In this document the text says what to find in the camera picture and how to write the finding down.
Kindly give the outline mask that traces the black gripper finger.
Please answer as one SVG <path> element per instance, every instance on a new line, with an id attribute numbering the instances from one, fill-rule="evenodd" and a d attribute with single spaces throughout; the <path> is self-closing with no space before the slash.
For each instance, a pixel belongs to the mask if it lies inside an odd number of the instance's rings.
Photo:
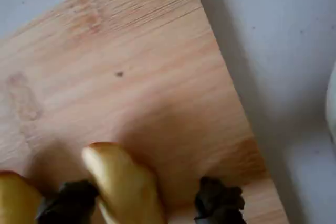
<path id="1" fill-rule="evenodd" d="M 195 223 L 245 224 L 245 200 L 240 187 L 227 187 L 218 178 L 202 177 L 194 200 Z"/>
<path id="2" fill-rule="evenodd" d="M 35 216 L 37 223 L 91 223 L 97 188 L 88 180 L 62 184 L 42 199 Z"/>

